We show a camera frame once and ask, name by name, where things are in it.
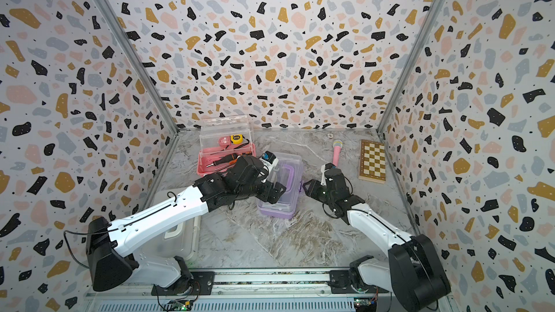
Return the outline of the pink toolbox with clear lid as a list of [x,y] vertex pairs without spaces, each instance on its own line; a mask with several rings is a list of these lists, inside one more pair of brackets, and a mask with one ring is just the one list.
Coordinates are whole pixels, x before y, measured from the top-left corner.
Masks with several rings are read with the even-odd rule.
[[246,115],[209,118],[201,124],[197,174],[224,171],[240,155],[255,155],[252,125]]

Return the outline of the white clear toolbox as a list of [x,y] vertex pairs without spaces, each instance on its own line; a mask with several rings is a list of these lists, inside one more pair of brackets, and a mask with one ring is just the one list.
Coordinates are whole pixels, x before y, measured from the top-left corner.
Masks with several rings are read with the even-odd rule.
[[141,247],[141,250],[151,256],[181,257],[187,264],[191,264],[198,255],[200,226],[200,216],[188,219],[152,238]]

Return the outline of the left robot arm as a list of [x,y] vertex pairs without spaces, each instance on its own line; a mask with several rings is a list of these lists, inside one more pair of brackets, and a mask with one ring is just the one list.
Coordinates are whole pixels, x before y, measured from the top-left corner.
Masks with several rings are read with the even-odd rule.
[[84,234],[92,290],[99,293],[124,283],[150,284],[159,295],[178,295],[195,289],[185,259],[146,254],[142,247],[190,219],[231,206],[238,199],[256,197],[274,204],[285,193],[283,184],[269,181],[279,159],[267,151],[261,157],[243,155],[226,172],[197,179],[168,199],[127,218],[93,220]]

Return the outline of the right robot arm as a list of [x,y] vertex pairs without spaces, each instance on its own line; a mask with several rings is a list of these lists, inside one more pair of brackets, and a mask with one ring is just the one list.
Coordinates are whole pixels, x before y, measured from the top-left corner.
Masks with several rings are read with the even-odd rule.
[[346,276],[330,286],[365,293],[374,287],[392,293],[407,311],[420,311],[448,296],[451,284],[432,240],[412,235],[386,221],[361,197],[341,169],[328,163],[322,177],[303,184],[306,196],[322,203],[325,213],[362,232],[386,255],[366,255],[349,265]]

